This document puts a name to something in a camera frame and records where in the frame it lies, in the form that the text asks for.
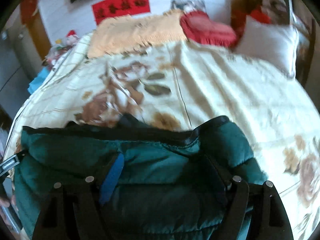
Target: metal rivet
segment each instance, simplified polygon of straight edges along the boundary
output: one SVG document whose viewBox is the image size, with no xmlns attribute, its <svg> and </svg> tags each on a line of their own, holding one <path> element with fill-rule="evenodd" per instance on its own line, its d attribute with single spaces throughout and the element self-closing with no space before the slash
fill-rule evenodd
<svg viewBox="0 0 320 240">
<path fill-rule="evenodd" d="M 266 185 L 267 185 L 268 187 L 273 187 L 273 183 L 272 183 L 270 180 L 267 180 L 267 181 L 266 181 Z"/>
<path fill-rule="evenodd" d="M 232 178 L 235 182 L 240 182 L 241 181 L 241 177 L 240 176 L 233 176 Z"/>
<path fill-rule="evenodd" d="M 94 177 L 93 176 L 88 176 L 88 177 L 85 178 L 85 182 L 90 183 L 90 182 L 93 182 L 93 181 L 94 181 Z"/>
<path fill-rule="evenodd" d="M 60 188 L 62 186 L 61 182 L 56 182 L 53 187 L 54 188 Z"/>
</svg>

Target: red paper with chinese characters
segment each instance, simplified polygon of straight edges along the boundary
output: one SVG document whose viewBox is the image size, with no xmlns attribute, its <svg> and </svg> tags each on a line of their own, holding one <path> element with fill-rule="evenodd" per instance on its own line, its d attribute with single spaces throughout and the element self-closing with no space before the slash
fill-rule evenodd
<svg viewBox="0 0 320 240">
<path fill-rule="evenodd" d="M 150 12 L 149 0 L 104 0 L 92 5 L 97 25 L 106 18 Z"/>
</svg>

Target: white pillow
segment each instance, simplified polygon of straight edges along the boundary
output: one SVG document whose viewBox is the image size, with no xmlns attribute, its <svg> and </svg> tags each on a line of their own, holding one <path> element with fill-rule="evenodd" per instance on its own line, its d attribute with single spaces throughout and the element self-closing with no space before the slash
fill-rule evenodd
<svg viewBox="0 0 320 240">
<path fill-rule="evenodd" d="M 298 43 L 299 34 L 292 25 L 263 24 L 247 16 L 244 34 L 235 52 L 266 60 L 294 79 Z"/>
</svg>

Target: dark green quilted jacket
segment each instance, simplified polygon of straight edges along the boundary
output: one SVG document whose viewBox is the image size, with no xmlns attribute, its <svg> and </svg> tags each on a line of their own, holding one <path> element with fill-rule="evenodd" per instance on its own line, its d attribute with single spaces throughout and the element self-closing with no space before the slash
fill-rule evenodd
<svg viewBox="0 0 320 240">
<path fill-rule="evenodd" d="M 267 179 L 244 134 L 226 116 L 187 132 L 149 128 L 130 116 L 112 129 L 24 127 L 21 143 L 29 154 L 16 166 L 14 183 L 30 238 L 41 201 L 55 182 L 83 183 L 115 152 L 124 154 L 124 169 L 101 212 L 116 239 L 209 239 L 225 208 L 199 168 L 197 158 L 204 152 L 249 183 Z"/>
</svg>

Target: bedspread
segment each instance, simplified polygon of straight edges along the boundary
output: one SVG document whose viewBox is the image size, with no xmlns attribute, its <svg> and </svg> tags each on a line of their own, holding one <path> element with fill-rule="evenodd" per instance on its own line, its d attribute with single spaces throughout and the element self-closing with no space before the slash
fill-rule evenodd
<svg viewBox="0 0 320 240">
<path fill-rule="evenodd" d="M 84 36 L 25 102 L 5 158 L 19 150 L 23 125 L 64 127 L 74 120 L 113 126 L 121 114 L 131 113 L 179 131 L 227 115 L 275 184 L 294 238 L 311 235 L 320 214 L 320 118 L 298 82 L 266 61 L 188 41 L 88 59 L 90 38 Z"/>
</svg>

